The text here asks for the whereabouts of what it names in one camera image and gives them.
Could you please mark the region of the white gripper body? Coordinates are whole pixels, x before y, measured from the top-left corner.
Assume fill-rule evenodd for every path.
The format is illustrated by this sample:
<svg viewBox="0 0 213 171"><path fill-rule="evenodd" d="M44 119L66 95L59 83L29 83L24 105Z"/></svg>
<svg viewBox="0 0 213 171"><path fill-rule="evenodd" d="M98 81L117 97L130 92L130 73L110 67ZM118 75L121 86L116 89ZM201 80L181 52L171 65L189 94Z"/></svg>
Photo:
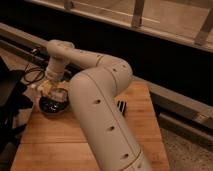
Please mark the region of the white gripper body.
<svg viewBox="0 0 213 171"><path fill-rule="evenodd" d="M57 102L65 102L68 92L59 86L58 83L49 80L43 81L37 88L38 92L43 96Z"/></svg>

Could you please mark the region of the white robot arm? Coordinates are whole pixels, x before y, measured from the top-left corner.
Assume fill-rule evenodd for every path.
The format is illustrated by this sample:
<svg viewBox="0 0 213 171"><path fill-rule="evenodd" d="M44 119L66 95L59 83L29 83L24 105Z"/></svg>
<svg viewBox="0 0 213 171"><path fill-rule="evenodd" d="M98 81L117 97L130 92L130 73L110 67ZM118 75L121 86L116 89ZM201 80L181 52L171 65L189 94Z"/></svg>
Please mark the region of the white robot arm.
<svg viewBox="0 0 213 171"><path fill-rule="evenodd" d="M115 97L128 88L132 68L121 58L77 49L67 41L46 44L50 55L41 93L62 100L56 91L65 67L72 63L81 71L69 81L68 97L84 136L101 171L153 171L115 103Z"/></svg>

